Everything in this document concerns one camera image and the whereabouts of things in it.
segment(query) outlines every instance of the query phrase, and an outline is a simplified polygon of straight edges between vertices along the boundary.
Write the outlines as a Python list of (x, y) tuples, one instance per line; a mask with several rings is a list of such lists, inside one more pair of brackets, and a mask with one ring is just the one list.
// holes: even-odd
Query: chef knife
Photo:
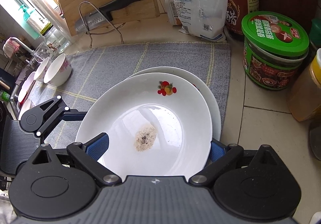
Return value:
[[(111, 11), (119, 10), (129, 6), (131, 3), (142, 0), (113, 0), (106, 5), (99, 7), (98, 9), (101, 13), (109, 20), (112, 21), (113, 17)], [(84, 21), (87, 23), (89, 30), (97, 28), (105, 23), (108, 23), (106, 19), (98, 12), (94, 11), (83, 17)], [(81, 18), (78, 19), (75, 23), (75, 30), (77, 34), (83, 33), (86, 31), (86, 26), (82, 22)]]

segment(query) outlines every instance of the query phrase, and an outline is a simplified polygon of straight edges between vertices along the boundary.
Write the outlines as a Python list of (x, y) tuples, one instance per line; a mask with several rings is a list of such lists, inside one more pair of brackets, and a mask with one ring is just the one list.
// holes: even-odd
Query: fruit pattern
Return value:
[(172, 94), (176, 94), (177, 89), (176, 87), (173, 87), (173, 83), (169, 83), (167, 81), (159, 81), (159, 86), (158, 86), (158, 91), (157, 93), (160, 95), (162, 94), (163, 96), (170, 96)]

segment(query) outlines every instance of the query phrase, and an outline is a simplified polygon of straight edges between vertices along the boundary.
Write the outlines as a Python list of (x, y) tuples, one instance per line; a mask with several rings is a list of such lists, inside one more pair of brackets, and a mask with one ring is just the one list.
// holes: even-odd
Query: sauce jar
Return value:
[(287, 87), (308, 54), (308, 34), (291, 18), (268, 11), (247, 14), (242, 30), (247, 75), (270, 90)]
[(321, 114), (321, 49), (293, 84), (287, 102), (291, 114), (298, 121)]

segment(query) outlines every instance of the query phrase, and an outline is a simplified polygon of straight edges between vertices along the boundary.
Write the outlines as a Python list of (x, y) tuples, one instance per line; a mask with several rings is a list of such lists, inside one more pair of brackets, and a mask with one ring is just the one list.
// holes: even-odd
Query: stacked plates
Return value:
[(175, 67), (140, 71), (104, 93), (89, 109), (76, 141), (105, 132), (110, 143), (99, 162), (119, 175), (188, 180), (203, 169), (212, 137), (219, 140), (215, 97), (195, 75)]

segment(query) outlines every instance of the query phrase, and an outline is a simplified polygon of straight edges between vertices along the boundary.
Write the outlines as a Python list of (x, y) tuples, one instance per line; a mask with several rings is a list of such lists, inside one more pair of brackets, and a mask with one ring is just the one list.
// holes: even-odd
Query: bottle label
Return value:
[(243, 35), (242, 19), (248, 13), (259, 10), (259, 0), (228, 0), (226, 26), (236, 34)]

